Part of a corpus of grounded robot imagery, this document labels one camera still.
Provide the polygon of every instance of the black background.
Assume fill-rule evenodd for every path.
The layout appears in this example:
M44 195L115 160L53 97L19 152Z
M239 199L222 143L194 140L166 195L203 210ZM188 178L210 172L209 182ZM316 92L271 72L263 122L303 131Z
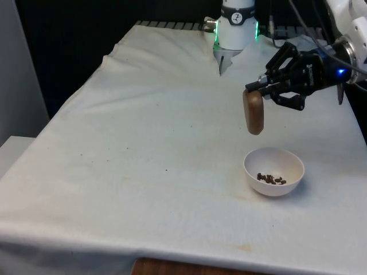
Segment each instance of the black background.
M309 26L319 26L310 1L294 0ZM316 0L328 18L322 0ZM200 22L218 18L222 0L16 0L46 106L52 117L79 89L137 20ZM268 25L270 0L256 0L256 18ZM273 0L276 25L299 26L288 0ZM367 137L363 102L348 98Z

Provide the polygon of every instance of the green led light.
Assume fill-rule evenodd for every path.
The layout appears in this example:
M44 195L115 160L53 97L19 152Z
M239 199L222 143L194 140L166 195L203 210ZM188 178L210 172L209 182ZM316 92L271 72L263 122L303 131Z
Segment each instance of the green led light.
M215 42L218 42L218 20L216 21L216 29L214 30L214 32L216 33Z
M256 27L255 27L255 40L259 36L259 22L256 21Z

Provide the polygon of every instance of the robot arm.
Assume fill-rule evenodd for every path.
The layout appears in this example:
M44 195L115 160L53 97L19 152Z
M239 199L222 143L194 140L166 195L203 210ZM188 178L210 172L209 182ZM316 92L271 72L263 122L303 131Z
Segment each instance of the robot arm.
M367 79L363 73L367 70L367 2L326 1L340 36L333 45L325 48L328 54L320 49L298 52L287 42L266 65L266 73L257 82L246 85L248 92L258 90L262 96L270 95L278 105L302 111L306 97L315 91L338 85L341 104L344 83L354 84ZM281 68L288 58L291 61ZM290 99L281 96L288 92L297 95Z

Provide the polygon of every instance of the stain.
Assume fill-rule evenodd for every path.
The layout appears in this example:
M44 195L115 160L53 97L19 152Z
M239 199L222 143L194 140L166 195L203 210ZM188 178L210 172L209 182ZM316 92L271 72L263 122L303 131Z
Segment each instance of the stain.
M248 243L245 243L244 245L236 245L234 248L245 252L252 252L252 246Z

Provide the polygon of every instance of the table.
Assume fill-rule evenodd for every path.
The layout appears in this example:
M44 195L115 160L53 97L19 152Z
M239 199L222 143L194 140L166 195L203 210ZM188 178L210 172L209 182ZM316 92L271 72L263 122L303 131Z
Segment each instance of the table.
M154 259L138 259L131 275L261 275L259 273L238 271L210 266L190 265L180 262L160 261Z
M303 112L266 100L266 128L251 136L243 85L276 49L260 37L220 77L209 42L135 26L104 57L0 181L2 265L129 274L150 257L285 275L365 273L367 151L348 102L338 106L334 88ZM294 42L309 47L304 37ZM266 198L246 184L243 157L262 146L304 161L304 181L288 196Z

